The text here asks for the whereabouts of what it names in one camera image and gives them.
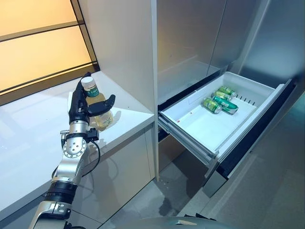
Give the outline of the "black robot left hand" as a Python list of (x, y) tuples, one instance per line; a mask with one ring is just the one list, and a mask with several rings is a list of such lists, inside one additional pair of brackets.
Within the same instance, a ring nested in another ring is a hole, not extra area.
[(89, 124), (90, 117), (102, 115), (113, 107), (115, 103), (115, 95), (111, 95), (109, 99), (101, 102), (95, 102), (88, 105), (86, 98), (89, 96), (85, 91), (81, 80), (91, 77), (91, 73), (87, 72), (78, 82), (75, 91), (72, 93), (71, 105), (68, 110), (69, 124), (75, 121), (85, 121)]

